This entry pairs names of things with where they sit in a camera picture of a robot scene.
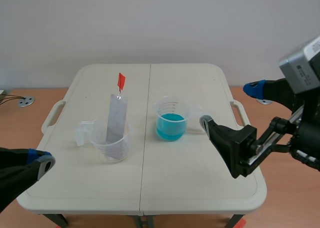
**white wall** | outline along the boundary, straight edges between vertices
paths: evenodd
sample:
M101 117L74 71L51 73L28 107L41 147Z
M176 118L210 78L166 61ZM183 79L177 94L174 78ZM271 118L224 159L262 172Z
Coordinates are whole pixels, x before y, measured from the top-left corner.
M67 87L92 63L205 62L231 85L277 79L319 17L319 0L0 0L0 87Z

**measuring cup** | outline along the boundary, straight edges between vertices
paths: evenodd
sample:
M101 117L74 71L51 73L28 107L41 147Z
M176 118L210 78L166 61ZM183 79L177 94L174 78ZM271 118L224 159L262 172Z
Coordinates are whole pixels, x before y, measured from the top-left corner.
M156 112L156 132L164 140L175 141L186 132L191 116L199 115L202 109L181 97L165 96L153 105ZM203 133L197 120L197 133Z
M94 121L80 122L75 130L74 138L78 146L91 142L101 151L104 157L111 162L121 161L127 157L130 149L130 130L127 122L122 139L108 143L108 119L95 119Z

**table leg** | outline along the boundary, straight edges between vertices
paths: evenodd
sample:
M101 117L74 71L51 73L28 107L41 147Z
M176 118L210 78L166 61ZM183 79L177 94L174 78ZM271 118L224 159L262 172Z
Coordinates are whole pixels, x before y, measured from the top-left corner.
M233 228L242 219L243 216L244 215L233 215L226 224L225 228Z
M53 223L56 223L61 228L66 228L68 226L68 222L65 217L61 214L43 214Z
M155 228L154 226L154 216L146 216L146 222L149 228Z
M130 216L133 218L134 224L136 228L143 228L143 223L141 221L140 216Z

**table handle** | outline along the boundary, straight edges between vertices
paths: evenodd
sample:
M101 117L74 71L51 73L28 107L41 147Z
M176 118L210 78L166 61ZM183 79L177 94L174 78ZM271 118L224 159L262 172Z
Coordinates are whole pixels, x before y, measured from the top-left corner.
M249 118L246 114L244 106L237 100L230 102L230 104L232 107L237 109L243 126L250 125L250 121L249 121Z
M53 105L49 115L46 117L41 131L44 134L49 126L52 125L52 122L57 118L58 113L60 112L61 108L63 108L66 104L66 101L60 100Z

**table seam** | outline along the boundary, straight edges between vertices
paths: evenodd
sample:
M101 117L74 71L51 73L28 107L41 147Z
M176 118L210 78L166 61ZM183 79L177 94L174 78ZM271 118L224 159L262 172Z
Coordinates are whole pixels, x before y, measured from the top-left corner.
M141 186L140 186L140 198L139 198L139 212L141 212L141 194L142 194L142 177L144 174L144 161L145 161L145 148L146 148L146 134L147 134L147 121L148 121L148 105L149 105L149 92L150 92L150 78L151 78L151 64L149 69L149 84L148 84L148 96L146 100L146 115L145 115L145 128L144 128L144 145L143 145L143 156L142 156L142 171L141 171Z

